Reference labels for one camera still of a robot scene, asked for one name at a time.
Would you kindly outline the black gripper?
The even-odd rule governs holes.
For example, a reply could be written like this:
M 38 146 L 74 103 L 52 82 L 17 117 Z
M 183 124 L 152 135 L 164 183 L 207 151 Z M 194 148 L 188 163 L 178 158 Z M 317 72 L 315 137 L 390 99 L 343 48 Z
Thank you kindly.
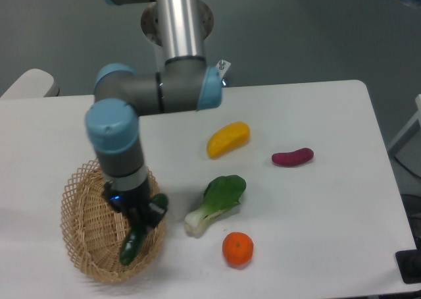
M 140 233 L 143 233 L 143 222 L 145 232 L 150 233 L 158 227 L 168 211 L 168 204 L 151 202 L 151 187 L 148 179 L 126 191 L 115 190 L 112 182 L 106 182 L 102 197 L 113 211 L 127 218 L 133 231 Z

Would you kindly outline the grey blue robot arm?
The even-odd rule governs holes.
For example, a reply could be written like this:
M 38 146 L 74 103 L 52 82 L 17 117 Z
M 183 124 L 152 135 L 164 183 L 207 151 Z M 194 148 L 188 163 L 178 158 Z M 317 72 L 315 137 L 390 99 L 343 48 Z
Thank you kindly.
M 85 116 L 88 138 L 106 184 L 104 199 L 137 231 L 155 228 L 167 206 L 151 199 L 139 138 L 145 115 L 200 111 L 222 101 L 219 72 L 205 59 L 199 0 L 105 0 L 111 5 L 154 2 L 164 69 L 136 75 L 113 63 L 97 75 L 95 102 Z

